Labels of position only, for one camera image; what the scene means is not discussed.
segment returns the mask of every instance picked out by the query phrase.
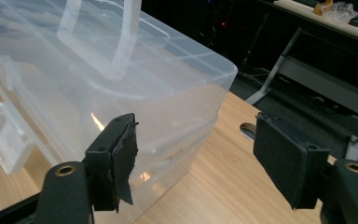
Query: clear plastic storage box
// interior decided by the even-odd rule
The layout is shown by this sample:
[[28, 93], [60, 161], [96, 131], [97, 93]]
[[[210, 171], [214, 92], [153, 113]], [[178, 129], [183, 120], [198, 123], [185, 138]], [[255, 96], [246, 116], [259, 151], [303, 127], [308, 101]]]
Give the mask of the clear plastic storage box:
[[34, 147], [52, 165], [82, 161], [111, 119], [134, 113], [140, 123], [134, 205], [97, 213], [97, 221], [133, 222], [188, 171], [237, 74], [139, 11], [136, 0], [0, 0], [6, 173], [20, 170]]

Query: screw hole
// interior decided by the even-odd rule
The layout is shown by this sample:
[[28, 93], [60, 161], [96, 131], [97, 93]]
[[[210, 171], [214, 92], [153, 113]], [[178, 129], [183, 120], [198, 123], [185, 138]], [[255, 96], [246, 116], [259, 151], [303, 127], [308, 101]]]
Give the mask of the screw hole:
[[243, 135], [245, 135], [247, 138], [250, 138], [252, 140], [255, 140], [255, 125], [251, 123], [243, 123], [240, 126], [240, 130]]
[[65, 165], [65, 166], [58, 168], [55, 172], [55, 175], [57, 175], [57, 176], [70, 175], [75, 170], [76, 170], [76, 168], [74, 165]]
[[315, 149], [318, 149], [319, 147], [314, 144], [308, 144], [307, 148], [315, 150]]
[[348, 170], [358, 174], [358, 163], [348, 162], [345, 163], [345, 166], [347, 167]]

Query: wooden table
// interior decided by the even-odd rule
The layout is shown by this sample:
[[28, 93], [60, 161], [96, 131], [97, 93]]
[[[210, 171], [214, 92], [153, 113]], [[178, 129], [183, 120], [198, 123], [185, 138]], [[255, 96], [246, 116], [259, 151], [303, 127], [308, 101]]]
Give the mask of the wooden table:
[[[255, 123], [257, 113], [228, 93], [191, 171], [136, 223], [320, 223], [321, 203], [293, 211], [254, 157], [253, 141], [240, 125]], [[48, 168], [38, 150], [18, 174], [0, 168], [0, 210], [36, 194]]]

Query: plastic latch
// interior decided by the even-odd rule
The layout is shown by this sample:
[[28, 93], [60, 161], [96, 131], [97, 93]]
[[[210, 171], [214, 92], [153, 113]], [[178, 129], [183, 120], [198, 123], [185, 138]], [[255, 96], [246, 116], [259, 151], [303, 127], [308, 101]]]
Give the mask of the plastic latch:
[[0, 78], [8, 91], [13, 91], [14, 81], [18, 81], [20, 73], [20, 68], [11, 60], [10, 56], [0, 56]]
[[16, 108], [0, 103], [0, 165], [6, 174], [18, 172], [34, 148], [29, 127]]

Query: black floor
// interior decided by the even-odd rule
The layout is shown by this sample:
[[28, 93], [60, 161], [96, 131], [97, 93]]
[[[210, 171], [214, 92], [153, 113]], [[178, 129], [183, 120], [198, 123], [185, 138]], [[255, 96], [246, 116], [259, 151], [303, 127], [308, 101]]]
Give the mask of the black floor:
[[[261, 76], [249, 76], [239, 72], [230, 91], [246, 100], [259, 90], [267, 77], [263, 71], [255, 74], [260, 73]], [[336, 158], [344, 158], [350, 136], [358, 136], [358, 116], [284, 77], [275, 78], [271, 92], [255, 107], [271, 116], [287, 120], [323, 147], [330, 148]]]

